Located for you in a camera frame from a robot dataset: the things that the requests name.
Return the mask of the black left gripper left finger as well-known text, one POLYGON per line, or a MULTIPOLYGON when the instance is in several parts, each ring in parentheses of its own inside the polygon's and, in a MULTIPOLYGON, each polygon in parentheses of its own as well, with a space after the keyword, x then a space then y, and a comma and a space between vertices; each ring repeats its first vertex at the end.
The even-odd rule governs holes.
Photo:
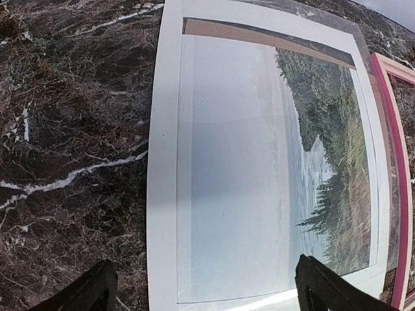
POLYGON ((117 274, 110 260, 97 262, 79 278, 52 297, 32 307, 32 311, 113 310, 117 274))

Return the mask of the wooden pink picture frame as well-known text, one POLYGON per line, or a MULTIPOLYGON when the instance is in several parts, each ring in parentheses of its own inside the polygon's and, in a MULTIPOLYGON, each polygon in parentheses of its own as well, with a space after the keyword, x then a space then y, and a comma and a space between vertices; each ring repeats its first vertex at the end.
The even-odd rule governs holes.
POLYGON ((414 70, 376 52, 372 53, 370 61, 379 85, 392 138, 399 191, 399 253, 391 305, 400 310, 411 310, 414 307, 414 292, 407 294, 407 288, 413 238, 412 180, 403 125, 390 76, 414 84, 414 70))

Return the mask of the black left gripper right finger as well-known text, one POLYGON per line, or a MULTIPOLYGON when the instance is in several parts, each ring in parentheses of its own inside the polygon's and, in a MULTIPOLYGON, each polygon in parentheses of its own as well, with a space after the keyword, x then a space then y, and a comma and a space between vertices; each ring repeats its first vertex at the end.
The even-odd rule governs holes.
POLYGON ((312 256, 300 256, 295 282, 301 311, 395 310, 354 287, 312 256))

